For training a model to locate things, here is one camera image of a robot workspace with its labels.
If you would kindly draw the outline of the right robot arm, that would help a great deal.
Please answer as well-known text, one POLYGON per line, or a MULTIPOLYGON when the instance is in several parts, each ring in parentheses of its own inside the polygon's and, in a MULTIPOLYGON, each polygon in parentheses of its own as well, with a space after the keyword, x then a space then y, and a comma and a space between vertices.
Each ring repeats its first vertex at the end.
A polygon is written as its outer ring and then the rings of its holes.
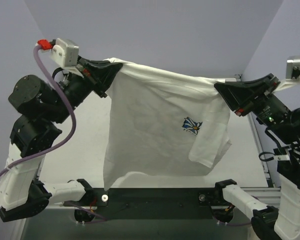
POLYGON ((231 111, 240 117, 253 113, 276 144, 273 152, 262 152, 259 159, 277 162, 279 207, 262 203, 231 179, 215 184, 219 199, 244 213, 261 240, 300 240, 300 108, 290 110, 275 96, 276 91, 298 84, 300 69, 284 81, 268 74, 253 81, 214 85, 231 111))

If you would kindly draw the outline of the white t-shirt with flower print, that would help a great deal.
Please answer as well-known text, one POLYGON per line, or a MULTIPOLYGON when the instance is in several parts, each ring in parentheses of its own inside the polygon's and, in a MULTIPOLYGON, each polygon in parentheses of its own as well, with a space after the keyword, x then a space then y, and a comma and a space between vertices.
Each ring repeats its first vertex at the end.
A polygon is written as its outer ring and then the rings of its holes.
POLYGON ((128 173, 208 175, 231 147, 230 109, 215 89, 224 79, 189 76, 119 58, 108 96, 105 189, 128 173))

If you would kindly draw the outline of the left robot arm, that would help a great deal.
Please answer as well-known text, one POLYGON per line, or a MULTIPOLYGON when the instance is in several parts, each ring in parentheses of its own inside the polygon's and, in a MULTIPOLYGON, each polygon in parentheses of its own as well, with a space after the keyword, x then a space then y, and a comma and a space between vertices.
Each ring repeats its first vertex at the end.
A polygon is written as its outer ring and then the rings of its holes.
POLYGON ((20 114, 10 133, 6 173, 0 180, 0 218, 3 222, 26 219, 41 213, 49 204, 94 204, 98 195, 84 179, 62 184, 39 180, 39 168, 46 150, 62 133, 63 123, 90 93, 105 98, 107 90, 123 67, 122 63, 94 61, 79 57, 79 73, 68 72, 57 85, 69 101, 66 107, 51 86, 36 75, 23 76, 8 97, 20 114))

